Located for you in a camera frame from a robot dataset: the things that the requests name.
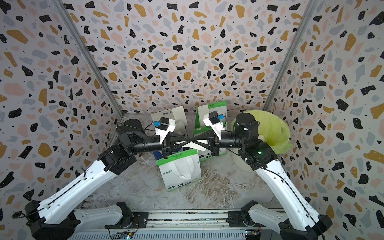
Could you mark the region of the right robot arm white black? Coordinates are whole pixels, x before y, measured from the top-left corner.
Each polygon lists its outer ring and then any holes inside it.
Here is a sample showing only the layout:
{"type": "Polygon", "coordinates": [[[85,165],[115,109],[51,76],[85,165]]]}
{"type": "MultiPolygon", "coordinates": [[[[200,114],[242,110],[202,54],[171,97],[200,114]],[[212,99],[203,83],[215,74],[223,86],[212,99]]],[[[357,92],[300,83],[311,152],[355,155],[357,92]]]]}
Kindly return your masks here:
{"type": "Polygon", "coordinates": [[[251,201],[242,207],[238,220],[229,218],[230,224],[265,226],[281,236],[283,240],[317,240],[332,226],[327,215],[319,214],[302,196],[285,172],[282,163],[268,140],[274,136],[289,137],[286,125],[272,114],[262,112],[240,113],[227,131],[224,115],[216,111],[203,117],[203,123],[210,131],[200,135],[206,140],[204,147],[212,155],[219,155],[220,149],[236,149],[237,155],[261,177],[282,205],[279,213],[251,201]]]}

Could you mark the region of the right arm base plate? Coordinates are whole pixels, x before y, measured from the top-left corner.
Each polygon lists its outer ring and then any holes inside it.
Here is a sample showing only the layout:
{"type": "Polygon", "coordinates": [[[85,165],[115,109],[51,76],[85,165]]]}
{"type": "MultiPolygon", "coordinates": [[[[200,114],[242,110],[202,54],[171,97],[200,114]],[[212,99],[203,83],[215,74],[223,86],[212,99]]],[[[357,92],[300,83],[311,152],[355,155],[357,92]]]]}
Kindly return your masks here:
{"type": "Polygon", "coordinates": [[[229,211],[228,218],[226,220],[231,228],[236,227],[247,227],[247,228],[258,228],[263,227],[259,223],[254,222],[248,212],[246,211],[229,211]]]}

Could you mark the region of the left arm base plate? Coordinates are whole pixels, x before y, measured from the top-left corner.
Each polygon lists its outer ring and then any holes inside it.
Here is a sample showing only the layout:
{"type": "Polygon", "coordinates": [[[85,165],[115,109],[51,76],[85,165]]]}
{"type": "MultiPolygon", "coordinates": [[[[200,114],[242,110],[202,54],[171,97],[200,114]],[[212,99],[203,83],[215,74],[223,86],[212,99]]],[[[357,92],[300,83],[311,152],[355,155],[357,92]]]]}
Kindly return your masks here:
{"type": "Polygon", "coordinates": [[[114,225],[106,225],[105,229],[145,229],[149,212],[133,212],[130,216],[123,217],[114,225]]]}

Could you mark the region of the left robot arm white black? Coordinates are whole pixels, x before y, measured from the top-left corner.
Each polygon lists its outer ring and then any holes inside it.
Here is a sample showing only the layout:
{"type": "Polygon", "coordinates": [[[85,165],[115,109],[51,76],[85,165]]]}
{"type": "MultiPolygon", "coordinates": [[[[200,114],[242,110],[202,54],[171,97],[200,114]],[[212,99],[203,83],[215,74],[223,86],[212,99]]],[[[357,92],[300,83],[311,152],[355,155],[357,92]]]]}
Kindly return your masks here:
{"type": "Polygon", "coordinates": [[[161,118],[155,122],[153,136],[137,119],[117,126],[119,142],[102,152],[86,169],[56,194],[43,201],[31,201],[24,212],[15,212],[13,219],[27,219],[36,240],[67,240],[73,234],[104,227],[132,228],[135,218],[126,203],[82,211],[77,207],[95,190],[123,173],[137,161],[136,154],[163,151],[165,157],[181,147],[187,137],[174,133],[173,120],[161,118]]]}

